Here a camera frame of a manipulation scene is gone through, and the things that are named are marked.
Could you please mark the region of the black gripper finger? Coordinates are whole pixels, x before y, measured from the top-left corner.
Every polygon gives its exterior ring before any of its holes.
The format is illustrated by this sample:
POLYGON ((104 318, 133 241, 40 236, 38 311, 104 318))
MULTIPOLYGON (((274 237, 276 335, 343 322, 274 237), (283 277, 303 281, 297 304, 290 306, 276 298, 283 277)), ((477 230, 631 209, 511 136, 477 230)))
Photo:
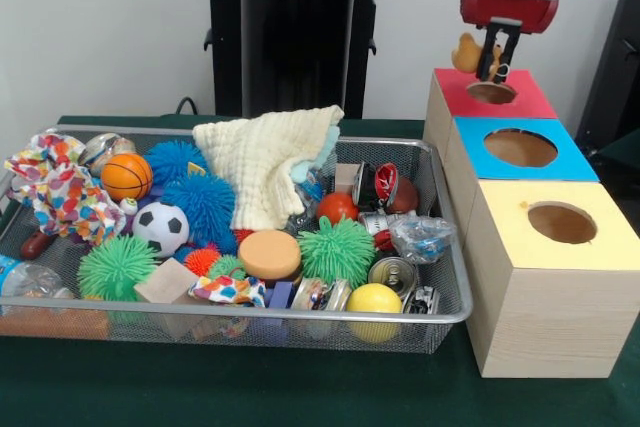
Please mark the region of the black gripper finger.
POLYGON ((496 45, 496 37, 498 35, 498 32, 499 26, 496 23, 489 23, 486 26, 485 40, 477 65, 478 79, 489 78, 490 68, 494 63, 494 47, 496 45))
POLYGON ((507 80, 512 57, 520 38, 519 28, 508 28, 507 30, 503 30, 503 32, 507 35, 507 41, 499 57, 498 68, 493 78, 494 82, 505 82, 507 80))

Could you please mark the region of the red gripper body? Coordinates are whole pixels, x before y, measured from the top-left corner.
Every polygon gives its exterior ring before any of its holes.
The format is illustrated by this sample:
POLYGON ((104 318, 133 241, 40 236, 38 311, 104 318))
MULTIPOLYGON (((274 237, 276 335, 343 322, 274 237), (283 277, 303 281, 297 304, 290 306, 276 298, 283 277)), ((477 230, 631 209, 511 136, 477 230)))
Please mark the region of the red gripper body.
POLYGON ((553 21, 559 0, 460 0, 463 22, 487 27, 508 19, 520 25, 522 33, 541 34, 553 21))

